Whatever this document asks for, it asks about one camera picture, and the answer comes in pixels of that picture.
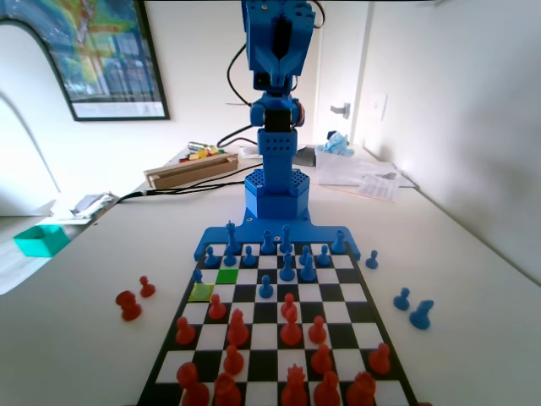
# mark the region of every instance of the framed poster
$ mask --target framed poster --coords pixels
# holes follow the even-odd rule
[[[38,41],[74,120],[169,119],[143,1],[0,0],[1,24]]]

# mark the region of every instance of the table surface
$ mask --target table surface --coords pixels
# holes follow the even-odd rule
[[[314,175],[313,168],[302,170]],[[533,283],[415,189],[383,203],[312,185],[309,209],[315,224],[348,226],[363,259],[379,251],[379,268],[362,267],[363,276],[419,401],[541,402],[541,290]],[[136,404],[202,233],[240,223],[243,214],[242,185],[132,199],[110,210],[0,296],[0,403]],[[123,322],[115,298],[138,292],[142,275],[157,292],[138,299],[139,319]],[[435,301],[428,331],[413,328],[393,306],[402,287],[410,288],[412,307]]]

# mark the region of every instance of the white square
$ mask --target white square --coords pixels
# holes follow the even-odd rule
[[[244,324],[252,324],[254,322],[254,302],[233,303],[231,305],[231,311],[229,312],[229,322],[231,322],[231,316],[235,309],[239,309],[243,312]]]
[[[227,324],[204,324],[201,328],[197,350],[219,349],[223,350],[226,342]]]
[[[178,383],[177,371],[186,362],[192,362],[195,351],[169,351],[161,364],[156,383]]]
[[[327,323],[350,323],[345,302],[323,302]]]
[[[237,285],[255,285],[257,283],[257,269],[239,269]]]
[[[332,268],[315,268],[318,283],[338,283],[336,271]]]
[[[375,323],[353,323],[352,327],[359,348],[378,348],[383,343],[380,329]]]
[[[249,406],[278,404],[278,384],[276,382],[248,382],[246,404]]]
[[[378,406],[408,406],[406,393],[399,381],[377,381],[374,399]]]
[[[273,285],[271,284],[272,286],[272,296],[270,296],[269,298],[262,298],[261,295],[260,295],[260,288],[262,287],[263,285],[257,285],[257,287],[255,288],[255,303],[269,303],[269,302],[276,302],[278,300],[278,287],[277,285]]]
[[[366,296],[359,283],[342,283],[340,289],[347,302],[366,302]]]
[[[306,349],[318,349],[320,347],[319,344],[312,343],[312,340],[310,340],[310,336],[308,334],[308,330],[313,325],[314,323],[303,323],[304,348]],[[329,328],[327,328],[327,323],[323,324],[323,328],[327,332],[327,336],[325,337],[325,341],[323,343],[327,344],[327,347],[331,348],[331,340],[329,339]]]
[[[332,264],[336,269],[352,269],[353,263],[349,255],[333,255]]]
[[[278,381],[287,382],[287,368],[295,364],[303,368],[304,381],[307,381],[306,356],[303,349],[279,349],[278,350]]]
[[[278,302],[278,324],[287,324],[286,318],[281,315],[281,306],[284,304],[284,302]],[[301,318],[301,305],[299,302],[293,302],[295,307],[297,308],[297,321],[296,323],[302,323],[303,320]]]
[[[278,269],[277,255],[262,255],[260,256],[259,269]]]
[[[209,304],[207,302],[188,302],[184,307],[183,316],[188,320],[188,324],[203,324],[208,310]]]
[[[355,381],[355,376],[366,370],[363,357],[358,349],[333,349],[332,355],[335,358],[339,381]]]
[[[251,349],[278,349],[278,325],[254,324],[252,325]]]
[[[246,256],[246,247],[252,247],[252,255],[258,256],[260,254],[261,244],[243,244],[243,256]]]
[[[226,244],[211,244],[212,254],[216,256],[223,256],[226,253]]]
[[[298,299],[301,302],[320,302],[320,285],[301,283],[298,285]]]
[[[214,285],[212,294],[219,294],[222,303],[233,302],[233,294],[235,293],[235,285]]]
[[[248,380],[248,364],[249,364],[249,358],[250,358],[250,351],[249,349],[239,349],[238,353],[243,356],[244,359],[244,365],[243,368],[238,372],[235,376],[235,382],[246,382]],[[218,375],[225,372],[223,363],[225,362],[227,357],[227,351],[223,350],[221,353],[221,361],[220,361],[220,370],[218,371]]]

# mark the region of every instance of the chessboard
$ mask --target chessboard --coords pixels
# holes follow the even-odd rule
[[[248,245],[252,247],[252,255],[257,260],[255,266],[250,268],[241,261]],[[202,271],[203,282],[214,284],[212,293],[220,295],[227,313],[219,321],[212,320],[208,316],[209,301],[189,300],[194,281],[189,283],[138,406],[179,406],[183,389],[178,384],[177,371],[186,362],[195,363],[199,382],[209,388],[209,405],[213,404],[214,381],[224,372],[228,323],[235,309],[243,312],[243,321],[249,329],[248,341],[238,348],[244,358],[244,366],[234,376],[242,394],[242,405],[281,404],[280,394],[287,384],[287,368],[293,364],[303,368],[309,404],[314,405],[314,389],[323,376],[310,366],[311,357],[318,346],[310,341],[308,330],[314,318],[320,315],[325,321],[325,343],[331,350],[332,370],[338,376],[342,404],[346,404],[346,391],[357,373],[366,370],[376,380],[376,406],[417,406],[418,402],[349,245],[346,244],[345,255],[334,255],[331,253],[331,242],[326,244],[331,263],[320,266],[314,261],[317,278],[311,283],[300,279],[302,266],[298,258],[305,245],[312,255],[319,255],[323,244],[293,243],[292,267],[297,276],[290,282],[284,282],[279,277],[284,260],[278,244],[275,245],[274,254],[264,255],[260,253],[260,243],[242,244],[242,255],[237,256],[236,264],[225,266],[226,245],[210,244],[220,261],[216,266],[208,267],[205,258],[201,258],[197,267]],[[270,277],[270,284],[274,288],[268,299],[258,294],[264,275]],[[280,312],[286,294],[294,297],[298,309],[297,323],[303,332],[302,340],[294,347],[288,347],[280,339],[281,327],[287,323]],[[186,317],[196,330],[195,340],[187,346],[177,344],[175,339],[177,319],[181,316]],[[368,362],[370,352],[376,350],[380,343],[388,344],[391,349],[391,371],[385,376],[372,371]]]

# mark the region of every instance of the red chess piece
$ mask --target red chess piece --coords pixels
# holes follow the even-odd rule
[[[226,370],[228,374],[236,375],[243,370],[244,358],[234,345],[228,345],[226,353],[227,357],[223,362],[223,369]]]
[[[212,320],[220,320],[226,314],[226,306],[220,302],[220,295],[213,294],[210,297],[209,317]]]
[[[314,324],[308,329],[308,337],[314,344],[321,344],[327,338],[327,332],[323,328],[323,317],[317,315],[314,318]]]
[[[323,381],[315,387],[315,406],[340,406],[340,395],[336,389],[337,386],[338,376],[332,370],[328,370],[323,376]]]
[[[318,350],[312,355],[310,360],[312,368],[320,375],[325,374],[332,368],[332,360],[329,355],[329,347],[326,344],[320,344]]]
[[[143,285],[143,288],[141,288],[141,296],[144,298],[148,298],[154,294],[156,291],[156,286],[154,286],[152,283],[149,283],[148,277],[141,277],[139,279],[141,282],[141,285]]]
[[[214,406],[240,406],[242,396],[232,376],[221,374],[214,381]]]
[[[389,353],[391,350],[385,343],[381,343],[378,349],[369,354],[369,365],[372,370],[379,375],[386,375],[391,370]]]
[[[293,304],[293,300],[295,298],[293,297],[292,294],[286,294],[286,298],[285,298],[285,303],[281,306],[280,308],[280,311],[281,311],[281,315],[286,318],[286,313],[289,309],[291,309],[291,307],[295,307],[295,304]]]
[[[195,338],[195,327],[188,324],[186,317],[179,317],[177,320],[177,343],[180,345],[188,345]]]
[[[303,368],[293,364],[287,368],[287,385],[281,391],[281,406],[306,406],[308,396],[304,390]]]
[[[117,305],[122,308],[122,318],[125,321],[131,321],[139,317],[143,309],[137,304],[135,295],[129,290],[121,292],[116,299]]]
[[[231,323],[227,332],[227,341],[237,348],[248,341],[249,330],[244,325],[243,312],[235,309],[231,315]]]
[[[209,402],[209,388],[197,382],[197,368],[193,362],[183,364],[177,371],[178,384],[186,391],[182,406],[201,406]]]
[[[303,332],[297,325],[297,308],[293,306],[286,313],[287,324],[285,324],[280,330],[281,340],[290,347],[298,344],[303,338]]]
[[[349,406],[374,406],[375,379],[368,372],[359,372],[346,392]]]

